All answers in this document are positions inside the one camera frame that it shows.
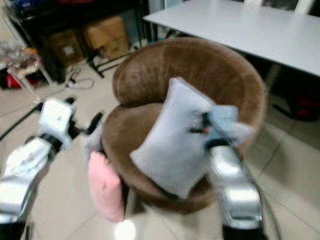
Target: black cable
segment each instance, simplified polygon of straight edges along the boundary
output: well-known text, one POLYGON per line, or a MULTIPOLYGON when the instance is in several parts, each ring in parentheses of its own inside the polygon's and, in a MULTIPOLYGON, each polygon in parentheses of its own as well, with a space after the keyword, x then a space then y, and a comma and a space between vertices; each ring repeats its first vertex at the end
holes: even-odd
POLYGON ((26 225, 25 227, 25 240, 31 240, 32 237, 32 229, 29 224, 26 225))
POLYGON ((66 78, 68 79, 68 81, 66 82, 65 87, 66 88, 70 88, 70 89, 75 89, 75 90, 88 90, 90 88, 92 88, 95 84, 95 81, 91 78, 84 78, 81 80, 76 81, 76 77, 79 76, 79 74, 81 73, 81 65, 86 65, 87 63, 78 63, 76 65, 73 65, 70 69, 70 71, 67 72, 66 74, 66 78), (79 85, 79 83, 85 82, 85 81, 90 81, 89 86, 87 87, 81 87, 79 85))
POLYGON ((36 105, 34 108, 32 108, 29 112, 27 112, 22 118, 20 118, 18 121, 16 121, 7 131, 5 131, 0 136, 0 142, 2 139, 4 139, 13 129, 15 129, 16 126, 18 126, 20 123, 22 123, 27 117, 29 117, 31 114, 33 114, 35 111, 41 111, 43 106, 43 102, 40 102, 38 105, 36 105))
MULTIPOLYGON (((50 97, 50 96, 52 96, 52 95, 61 93, 61 92, 65 91, 65 90, 66 90, 66 89, 63 88, 63 89, 61 89, 61 90, 55 91, 55 92, 53 92, 53 93, 50 93, 49 95, 43 97, 43 99, 46 99, 47 97, 50 97)), ((33 104, 29 104, 29 105, 26 105, 26 106, 24 106, 24 107, 18 108, 18 109, 16 109, 16 110, 12 110, 12 111, 6 112, 6 113, 0 115, 0 118, 2 118, 2 117, 4 117, 4 116, 7 116, 7 115, 9 115, 9 114, 18 112, 18 111, 20 111, 20 110, 23 110, 23 109, 25 109, 25 108, 27 108, 27 107, 29 107, 29 106, 32 106, 32 105, 33 105, 33 104)))
POLYGON ((275 232, 276 232, 276 236, 278 238, 278 240, 282 240, 282 235, 279 229, 279 222, 275 216, 274 211, 272 210, 270 203, 267 201, 266 196, 264 195, 263 191, 261 190, 261 188, 255 183, 253 182, 256 186, 256 188, 258 189, 258 192, 260 193, 261 196, 261 200, 262 203, 266 206, 267 212, 270 214, 272 222, 273 222, 273 226, 275 228, 275 232))

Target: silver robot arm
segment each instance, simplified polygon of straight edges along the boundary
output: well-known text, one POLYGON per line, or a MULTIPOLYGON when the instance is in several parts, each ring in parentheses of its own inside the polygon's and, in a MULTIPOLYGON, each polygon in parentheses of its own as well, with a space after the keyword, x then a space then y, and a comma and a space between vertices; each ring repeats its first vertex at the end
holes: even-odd
POLYGON ((209 165, 207 179, 220 201, 223 238, 266 240, 261 196, 256 185, 240 161, 231 140, 209 113, 202 117, 206 129, 204 148, 209 165))
POLYGON ((48 173, 55 155, 60 149, 68 149, 80 133, 91 134, 100 121, 102 113, 94 117, 88 129, 75 127, 73 101, 72 98, 47 100, 41 110, 38 136, 8 156, 0 182, 1 240, 20 239, 38 185, 48 173))

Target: tile floor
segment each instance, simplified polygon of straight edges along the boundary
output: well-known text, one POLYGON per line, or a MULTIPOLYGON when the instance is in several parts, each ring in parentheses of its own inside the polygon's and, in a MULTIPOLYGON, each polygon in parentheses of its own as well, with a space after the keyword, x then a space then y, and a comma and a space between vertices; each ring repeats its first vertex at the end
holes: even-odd
MULTIPOLYGON (((83 126, 92 116, 105 114, 118 104, 112 91, 114 69, 101 79, 87 66, 79 79, 93 78, 89 90, 42 87, 41 96, 76 96, 76 119, 83 126)), ((0 132, 31 108, 31 98, 22 91, 0 92, 0 132)), ((263 190, 284 240, 320 240, 320 121, 299 122, 272 107, 286 107, 281 97, 269 98, 266 122, 245 156, 245 163, 263 190)), ((38 115, 32 115, 0 142, 0 159, 37 131, 38 115)), ((32 211, 33 240, 222 240, 217 204, 189 215, 177 215, 145 205, 130 192, 126 221, 115 224, 102 219, 90 199, 82 158, 81 138, 68 151, 58 154, 39 186, 32 211)), ((274 224, 265 215, 269 239, 276 240, 274 224)))

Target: brown armchair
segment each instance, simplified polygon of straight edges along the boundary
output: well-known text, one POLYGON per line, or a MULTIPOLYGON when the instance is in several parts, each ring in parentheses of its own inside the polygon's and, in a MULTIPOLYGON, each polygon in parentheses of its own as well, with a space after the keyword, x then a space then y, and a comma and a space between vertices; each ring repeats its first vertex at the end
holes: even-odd
MULTIPOLYGON (((181 214, 215 200, 206 179, 187 199, 158 187, 132 162, 129 154, 145 140, 166 99, 169 79, 182 77, 217 104, 238 108, 238 120, 258 132, 265 113, 265 86, 253 66, 222 45, 195 38, 174 38, 144 47, 117 68, 113 90, 120 105, 108 116, 102 136, 109 160, 123 181, 146 203, 181 214)), ((256 135, 238 147, 240 155, 256 135)))

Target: pink pillow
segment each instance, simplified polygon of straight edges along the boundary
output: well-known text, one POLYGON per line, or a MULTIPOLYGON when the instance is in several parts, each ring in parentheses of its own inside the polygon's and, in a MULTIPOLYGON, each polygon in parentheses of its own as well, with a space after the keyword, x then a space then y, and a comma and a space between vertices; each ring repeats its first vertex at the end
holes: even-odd
POLYGON ((122 222, 125 209, 121 180, 103 154, 91 153, 88 178, 90 193, 99 213, 106 219, 122 222))

